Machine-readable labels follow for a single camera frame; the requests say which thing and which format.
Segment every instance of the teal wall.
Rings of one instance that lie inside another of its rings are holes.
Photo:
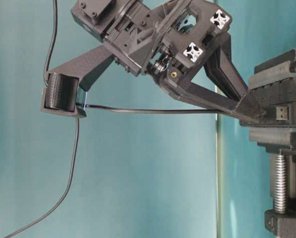
[[[74,23],[74,3],[59,1],[51,67],[98,45]],[[51,208],[68,179],[75,120],[39,111],[52,25],[52,0],[0,0],[0,238]],[[213,88],[203,74],[198,79]],[[94,85],[89,103],[192,108],[116,65]],[[214,115],[87,113],[67,199],[18,237],[216,236]]]
[[[233,61],[244,79],[256,65],[296,48],[296,0],[218,0],[234,21]],[[269,238],[264,211],[272,208],[269,161],[248,141],[248,128],[219,117],[220,237]]]

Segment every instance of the hex screw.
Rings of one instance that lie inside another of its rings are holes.
[[[177,76],[178,76],[178,73],[177,73],[177,72],[173,71],[173,72],[171,73],[171,77],[172,77],[172,78],[176,78]]]

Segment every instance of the screw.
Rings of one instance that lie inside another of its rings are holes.
[[[171,77],[172,77],[172,78],[176,78],[177,76],[178,76],[178,73],[177,73],[177,72],[173,71],[173,72],[171,73]]]
[[[287,211],[287,160],[284,155],[275,159],[275,197],[274,210],[278,214]]]

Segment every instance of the robotic arm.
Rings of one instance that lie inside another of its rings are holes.
[[[267,114],[232,63],[232,17],[216,4],[171,0],[149,9],[140,0],[79,0],[71,12],[103,44],[47,72],[42,111],[85,117],[78,91],[89,91],[115,61],[134,76],[152,76],[176,100],[244,123],[258,124]],[[187,24],[189,17],[195,25]],[[192,82],[202,67],[224,96]]]

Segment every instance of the wire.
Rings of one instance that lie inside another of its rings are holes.
[[[50,49],[49,49],[47,59],[46,59],[46,62],[45,62],[45,66],[44,66],[44,83],[45,83],[46,86],[48,85],[48,81],[46,79],[46,72],[49,70],[50,60],[51,60],[52,52],[53,52],[56,37],[57,37],[57,31],[58,31],[58,3],[57,3],[57,0],[53,0],[53,10],[54,10],[53,36],[52,36]],[[61,203],[64,201],[64,199],[66,198],[66,196],[67,196],[67,194],[69,192],[69,189],[70,189],[70,187],[72,185],[72,180],[73,180],[73,175],[74,175],[74,168],[75,168],[75,160],[76,160],[76,152],[77,152],[77,146],[78,146],[78,138],[79,138],[79,118],[76,118],[76,134],[75,134],[75,142],[74,142],[74,148],[73,148],[73,156],[72,156],[72,162],[71,162],[71,167],[70,167],[69,179],[68,179],[68,183],[67,183],[67,186],[66,186],[66,190],[65,190],[64,194],[62,195],[62,197],[60,198],[60,200],[54,205],[54,207],[50,211],[48,211],[42,217],[38,218],[37,220],[33,221],[32,223],[30,223],[30,224],[28,224],[28,225],[26,225],[24,227],[22,227],[21,229],[7,235],[4,238],[11,238],[11,237],[19,234],[20,232],[23,232],[26,229],[29,229],[30,227],[32,227],[35,224],[39,223],[40,221],[45,219],[47,216],[49,216],[51,213],[53,213],[61,205]]]
[[[223,114],[220,110],[147,110],[147,109],[122,109],[122,108],[110,108],[100,105],[90,104],[77,104],[81,107],[91,109],[101,109],[115,113],[127,113],[127,114]]]
[[[48,51],[48,55],[45,61],[44,74],[43,74],[43,79],[46,86],[48,86],[48,79],[46,74],[47,74],[47,71],[49,70],[55,41],[57,39],[57,34],[58,34],[58,1],[53,0],[53,35],[52,35],[52,40],[51,40],[50,48]]]
[[[72,156],[72,163],[71,163],[71,167],[70,167],[70,173],[69,173],[69,180],[68,180],[68,184],[66,187],[66,190],[63,194],[63,196],[60,198],[60,200],[54,205],[54,207],[48,211],[46,214],[44,214],[42,217],[40,217],[39,219],[35,220],[34,222],[24,226],[23,228],[7,235],[4,238],[11,238],[17,234],[19,234],[20,232],[25,231],[26,229],[30,228],[31,226],[34,226],[35,224],[39,223],[40,221],[42,221],[43,219],[45,219],[47,216],[49,216],[52,212],[54,212],[54,210],[56,210],[58,208],[58,206],[60,206],[60,204],[63,202],[63,200],[66,198],[68,191],[70,189],[70,186],[72,184],[72,179],[73,179],[73,175],[74,175],[74,168],[75,168],[75,160],[76,160],[76,152],[77,152],[77,145],[78,145],[78,137],[79,137],[79,118],[76,119],[76,135],[75,135],[75,143],[74,143],[74,150],[73,150],[73,156]]]

